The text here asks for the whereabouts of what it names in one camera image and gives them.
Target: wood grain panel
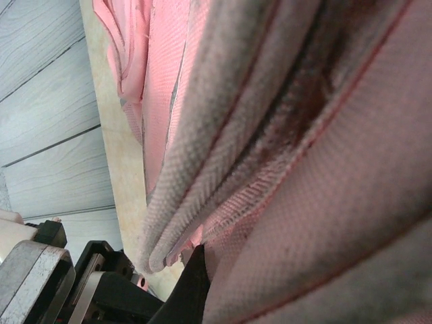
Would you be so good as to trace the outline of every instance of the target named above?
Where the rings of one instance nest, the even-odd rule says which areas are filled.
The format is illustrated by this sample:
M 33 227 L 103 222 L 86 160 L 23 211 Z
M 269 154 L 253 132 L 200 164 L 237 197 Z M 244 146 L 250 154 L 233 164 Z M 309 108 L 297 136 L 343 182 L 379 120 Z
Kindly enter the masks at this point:
M 0 167 L 0 209 L 4 211 L 11 210 L 11 204 L 9 202 L 9 194 L 7 193 L 6 179 L 3 174 L 3 168 Z
M 115 209 L 62 215 L 60 219 L 66 232 L 66 249 L 69 250 L 74 265 L 88 241 L 104 240 L 115 250 L 123 248 Z M 39 217 L 28 222 L 39 224 L 50 220 L 52 217 Z
M 0 16 L 0 100 L 84 37 L 77 0 L 13 0 Z
M 4 170 L 9 201 L 22 217 L 114 205 L 100 128 Z
M 0 166 L 98 124 L 83 39 L 0 102 Z

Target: black plastic piece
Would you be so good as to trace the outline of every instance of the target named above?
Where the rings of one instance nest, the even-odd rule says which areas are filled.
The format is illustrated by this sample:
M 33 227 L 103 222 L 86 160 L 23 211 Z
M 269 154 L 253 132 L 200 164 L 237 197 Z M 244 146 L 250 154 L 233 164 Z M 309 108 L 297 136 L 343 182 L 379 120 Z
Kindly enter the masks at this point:
M 42 223 L 41 224 L 31 224 L 31 223 L 26 223 L 25 224 L 26 226 L 30 226 L 30 227 L 34 227 L 34 228 L 38 228 L 40 225 L 42 225 Z
M 210 281 L 205 268 L 204 246 L 195 248 L 167 302 L 148 324 L 199 324 Z
M 66 304 L 70 303 L 70 298 L 72 297 L 75 289 L 86 268 L 94 254 L 101 254 L 105 258 L 104 265 L 101 271 L 114 271 L 123 275 L 127 279 L 132 278 L 134 272 L 134 266 L 131 264 L 127 256 L 122 252 L 116 252 L 106 241 L 90 241 L 87 243 L 84 251 L 75 266 L 75 282 L 71 289 L 71 294 L 66 300 Z
M 93 296 L 94 304 L 105 312 L 105 321 L 147 323 L 163 302 L 125 277 L 105 272 Z
M 45 221 L 39 224 L 37 228 L 38 231 L 33 238 L 35 242 L 56 246 L 58 248 L 64 248 L 68 243 L 63 224 L 58 221 Z

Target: pink cloth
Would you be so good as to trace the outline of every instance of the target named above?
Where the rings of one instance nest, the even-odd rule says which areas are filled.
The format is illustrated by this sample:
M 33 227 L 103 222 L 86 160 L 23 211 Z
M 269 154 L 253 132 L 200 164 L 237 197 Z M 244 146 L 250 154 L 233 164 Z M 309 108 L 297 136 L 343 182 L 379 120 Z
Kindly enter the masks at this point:
M 189 9 L 189 0 L 153 0 L 142 101 L 147 195 L 153 191 L 161 171 L 168 129 L 173 127 L 172 122 L 177 123 L 171 120 L 171 112 L 183 85 L 180 73 L 184 69 Z
M 102 22 L 111 44 L 108 62 L 117 82 L 130 127 L 142 142 L 142 89 L 149 48 L 151 0 L 93 0 L 93 9 Z

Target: wooden board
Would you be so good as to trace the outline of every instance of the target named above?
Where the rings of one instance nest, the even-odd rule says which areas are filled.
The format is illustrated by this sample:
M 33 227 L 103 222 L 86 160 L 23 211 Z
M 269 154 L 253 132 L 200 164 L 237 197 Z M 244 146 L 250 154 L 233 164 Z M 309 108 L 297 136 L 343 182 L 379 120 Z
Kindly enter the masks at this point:
M 0 100 L 3 100 L 81 40 L 84 31 L 76 0 L 2 0 L 1 7 L 4 10 L 0 15 Z
M 92 11 L 91 1 L 80 0 L 80 4 L 121 239 L 125 253 L 134 262 L 140 255 L 137 237 L 146 215 L 142 147 L 120 106 L 106 59 L 107 35 Z M 183 269 L 183 264 L 177 262 L 160 273 L 146 275 L 146 279 L 158 297 L 166 300 Z
M 87 46 L 82 39 L 0 102 L 0 166 L 98 124 Z
M 7 193 L 6 179 L 3 174 L 3 168 L 0 167 L 0 209 L 4 211 L 11 210 L 11 204 L 9 202 L 9 194 Z
M 113 206 L 101 128 L 4 169 L 12 210 L 22 217 Z
M 115 250 L 123 248 L 115 209 L 62 215 L 59 218 L 66 232 L 66 249 L 69 250 L 74 265 L 88 241 L 104 240 Z M 28 222 L 39 224 L 50 220 L 52 217 L 39 217 Z

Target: machinery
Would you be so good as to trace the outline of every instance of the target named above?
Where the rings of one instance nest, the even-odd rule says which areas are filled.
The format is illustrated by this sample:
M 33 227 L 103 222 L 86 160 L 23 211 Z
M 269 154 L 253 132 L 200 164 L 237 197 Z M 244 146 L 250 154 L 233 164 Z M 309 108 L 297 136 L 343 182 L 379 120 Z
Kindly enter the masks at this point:
M 145 279 L 123 251 L 107 242 L 90 241 L 74 267 L 60 222 L 20 225 L 31 228 L 32 237 L 19 241 L 0 265 L 0 324 L 201 322 L 210 286 L 202 246 L 164 303 L 144 289 Z

